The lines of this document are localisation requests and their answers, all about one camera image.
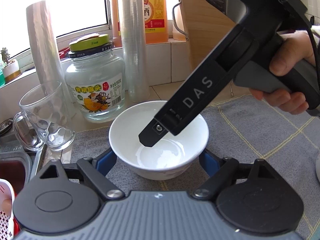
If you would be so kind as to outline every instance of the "finger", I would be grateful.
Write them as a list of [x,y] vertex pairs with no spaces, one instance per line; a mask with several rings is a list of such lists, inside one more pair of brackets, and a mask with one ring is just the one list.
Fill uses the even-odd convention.
[[282,111],[293,112],[306,101],[306,97],[301,92],[291,94],[291,99],[279,106]]
[[278,89],[271,94],[263,93],[263,97],[271,106],[274,107],[287,103],[291,98],[289,92],[284,89]]
[[270,71],[276,76],[286,75],[303,58],[315,65],[312,45],[307,33],[300,31],[283,35],[285,42],[270,62]]
[[301,106],[299,106],[297,109],[290,112],[290,114],[302,114],[304,111],[306,111],[309,108],[309,104],[307,102],[304,102]]
[[263,99],[263,92],[259,90],[255,90],[252,88],[249,88],[250,93],[253,95],[253,97],[257,100],[262,100]]

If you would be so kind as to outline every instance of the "metal pivot screw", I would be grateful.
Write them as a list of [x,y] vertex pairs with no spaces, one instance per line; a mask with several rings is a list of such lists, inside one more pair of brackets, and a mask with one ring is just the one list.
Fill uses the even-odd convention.
[[109,198],[119,198],[122,196],[122,191],[119,189],[112,189],[107,192]]
[[158,125],[156,126],[156,129],[157,129],[157,131],[161,132],[161,131],[162,131],[162,126],[158,124]]
[[161,193],[155,194],[155,198],[157,198],[157,199],[162,198],[162,197],[163,197],[163,195]]
[[207,197],[209,196],[209,190],[207,189],[196,189],[194,192],[195,196],[197,197]]

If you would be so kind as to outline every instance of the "gray base plate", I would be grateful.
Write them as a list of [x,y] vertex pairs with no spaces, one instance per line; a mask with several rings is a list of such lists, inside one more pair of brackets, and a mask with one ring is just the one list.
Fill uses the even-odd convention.
[[132,191],[124,200],[107,202],[101,213],[76,232],[39,236],[23,231],[16,240],[301,240],[290,232],[281,236],[251,236],[231,227],[207,201],[184,191]]

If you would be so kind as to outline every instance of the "round black disc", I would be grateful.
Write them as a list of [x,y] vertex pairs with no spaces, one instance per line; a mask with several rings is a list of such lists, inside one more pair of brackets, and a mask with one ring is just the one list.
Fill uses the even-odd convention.
[[13,213],[18,223],[38,234],[73,230],[90,220],[100,207],[97,194],[68,179],[32,179],[17,196]]
[[296,229],[303,202],[289,185],[259,178],[259,182],[248,180],[223,190],[217,209],[236,228],[272,235]]

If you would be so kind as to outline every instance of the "succulent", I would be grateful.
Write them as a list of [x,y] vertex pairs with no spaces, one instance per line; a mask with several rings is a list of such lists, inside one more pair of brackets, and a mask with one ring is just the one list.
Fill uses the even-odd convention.
[[7,48],[2,48],[1,50],[1,56],[2,56],[2,60],[4,63],[9,64],[9,59],[10,59],[10,54],[8,53],[8,49]]

